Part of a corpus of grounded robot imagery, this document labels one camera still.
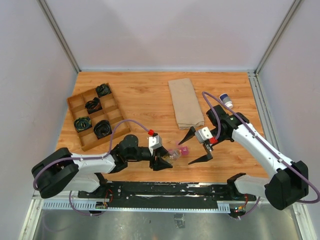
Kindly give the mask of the clear bottle yellow capsules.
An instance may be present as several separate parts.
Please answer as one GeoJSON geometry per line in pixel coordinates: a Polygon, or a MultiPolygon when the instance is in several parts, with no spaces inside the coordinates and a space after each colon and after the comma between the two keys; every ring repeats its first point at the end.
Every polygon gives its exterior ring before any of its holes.
{"type": "Polygon", "coordinates": [[[169,163],[172,163],[178,160],[181,156],[181,150],[179,148],[175,148],[173,150],[169,150],[168,153],[163,157],[163,159],[169,163]]]}

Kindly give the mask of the pink weekly pill organizer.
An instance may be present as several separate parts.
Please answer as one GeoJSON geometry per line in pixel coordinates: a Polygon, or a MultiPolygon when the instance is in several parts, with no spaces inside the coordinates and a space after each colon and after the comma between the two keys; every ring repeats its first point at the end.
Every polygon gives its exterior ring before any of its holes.
{"type": "Polygon", "coordinates": [[[169,152],[179,152],[181,156],[188,156],[190,154],[190,150],[186,145],[179,144],[179,141],[175,142],[175,145],[171,147],[169,152]]]}

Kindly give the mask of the white capped pill bottle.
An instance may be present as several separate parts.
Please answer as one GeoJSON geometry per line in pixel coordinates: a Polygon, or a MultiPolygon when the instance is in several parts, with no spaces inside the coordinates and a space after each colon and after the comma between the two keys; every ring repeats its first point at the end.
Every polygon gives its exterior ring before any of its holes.
{"type": "Polygon", "coordinates": [[[227,93],[223,93],[219,96],[221,102],[228,108],[232,109],[234,107],[233,102],[227,93]]]}

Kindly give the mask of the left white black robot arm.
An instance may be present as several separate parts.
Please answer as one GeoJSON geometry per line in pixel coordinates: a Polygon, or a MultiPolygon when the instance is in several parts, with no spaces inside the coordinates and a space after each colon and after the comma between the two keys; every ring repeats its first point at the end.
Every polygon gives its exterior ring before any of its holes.
{"type": "Polygon", "coordinates": [[[153,171],[171,169],[165,160],[169,152],[163,147],[159,135],[149,137],[148,146],[139,146],[139,139],[126,135],[109,153],[76,154],[62,147],[31,169],[33,187],[43,199],[61,192],[84,191],[101,198],[107,193],[103,174],[118,173],[129,162],[148,161],[153,171]]]}

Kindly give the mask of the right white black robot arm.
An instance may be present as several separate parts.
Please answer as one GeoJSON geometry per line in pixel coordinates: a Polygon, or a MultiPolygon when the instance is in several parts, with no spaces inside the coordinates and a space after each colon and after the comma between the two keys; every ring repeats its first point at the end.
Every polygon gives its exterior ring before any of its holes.
{"type": "Polygon", "coordinates": [[[182,143],[196,137],[206,154],[193,163],[208,162],[213,159],[214,146],[223,141],[237,142],[244,147],[264,168],[267,178],[253,177],[238,173],[227,180],[226,193],[232,200],[249,194],[265,198],[277,210],[298,202],[309,193],[307,180],[309,170],[303,161],[294,162],[280,153],[266,141],[240,112],[229,115],[220,105],[206,112],[214,129],[191,127],[182,143]]]}

